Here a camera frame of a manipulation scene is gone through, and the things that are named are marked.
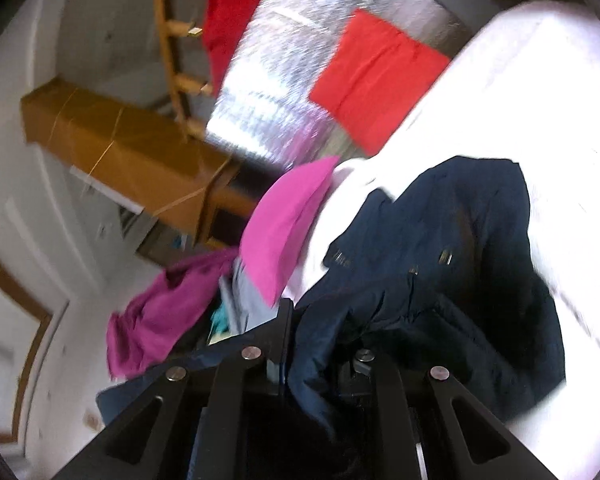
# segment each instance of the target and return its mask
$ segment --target navy jacket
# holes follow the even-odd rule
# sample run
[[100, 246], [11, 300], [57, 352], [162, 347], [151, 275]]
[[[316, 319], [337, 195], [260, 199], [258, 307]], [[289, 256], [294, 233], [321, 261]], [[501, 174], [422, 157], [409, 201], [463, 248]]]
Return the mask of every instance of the navy jacket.
[[395, 202], [371, 192], [299, 301], [288, 385], [302, 409], [338, 436], [325, 370], [342, 347], [414, 370], [443, 365], [503, 421], [551, 392], [564, 348], [531, 263], [529, 208], [510, 160], [456, 156]]

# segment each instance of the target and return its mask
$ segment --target teal fabric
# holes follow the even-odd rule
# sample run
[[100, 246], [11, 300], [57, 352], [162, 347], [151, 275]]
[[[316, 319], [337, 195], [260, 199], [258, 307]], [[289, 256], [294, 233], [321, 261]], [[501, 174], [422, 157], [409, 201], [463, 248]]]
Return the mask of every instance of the teal fabric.
[[222, 302], [211, 315], [211, 335], [214, 336], [225, 332], [229, 332], [229, 319], [226, 316], [224, 302]]

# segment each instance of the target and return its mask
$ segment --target wooden door frame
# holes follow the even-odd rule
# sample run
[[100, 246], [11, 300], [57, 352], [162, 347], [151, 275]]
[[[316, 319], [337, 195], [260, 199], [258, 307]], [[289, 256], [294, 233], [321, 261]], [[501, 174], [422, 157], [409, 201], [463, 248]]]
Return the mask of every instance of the wooden door frame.
[[22, 414], [22, 405], [24, 403], [29, 377], [33, 368], [33, 363], [36, 359], [40, 343], [45, 336], [46, 329], [51, 323], [51, 314], [44, 309], [17, 281], [11, 276], [0, 262], [0, 290], [3, 291], [14, 303], [22, 310], [31, 314], [39, 320], [40, 325], [33, 338], [27, 358], [22, 367], [22, 373], [18, 381], [18, 389], [16, 392], [16, 401], [13, 407], [13, 419], [11, 421], [11, 433], [0, 433], [0, 444], [10, 444], [18, 441], [18, 433], [20, 430], [20, 417]]

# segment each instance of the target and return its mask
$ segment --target red cloth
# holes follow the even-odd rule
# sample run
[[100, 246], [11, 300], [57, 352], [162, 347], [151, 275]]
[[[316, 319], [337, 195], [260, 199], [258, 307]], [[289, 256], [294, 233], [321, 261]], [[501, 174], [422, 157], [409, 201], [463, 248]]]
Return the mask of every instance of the red cloth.
[[375, 155], [448, 64], [443, 54], [357, 9], [309, 99]]
[[202, 41], [209, 56], [216, 95], [238, 42], [259, 3], [260, 0], [207, 0]]

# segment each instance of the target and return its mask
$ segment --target wooden ladder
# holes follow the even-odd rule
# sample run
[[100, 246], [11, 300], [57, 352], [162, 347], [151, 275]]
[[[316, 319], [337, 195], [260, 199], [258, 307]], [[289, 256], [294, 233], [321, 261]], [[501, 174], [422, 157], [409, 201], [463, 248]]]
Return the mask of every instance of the wooden ladder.
[[171, 17], [171, 0], [154, 0], [155, 25], [160, 43], [160, 53], [167, 76], [167, 85], [176, 120], [185, 139], [189, 136], [203, 140], [206, 123], [194, 117], [189, 110], [187, 94], [213, 97], [211, 83], [181, 72], [175, 40], [176, 38], [199, 38], [202, 27], [196, 23], [186, 23]]

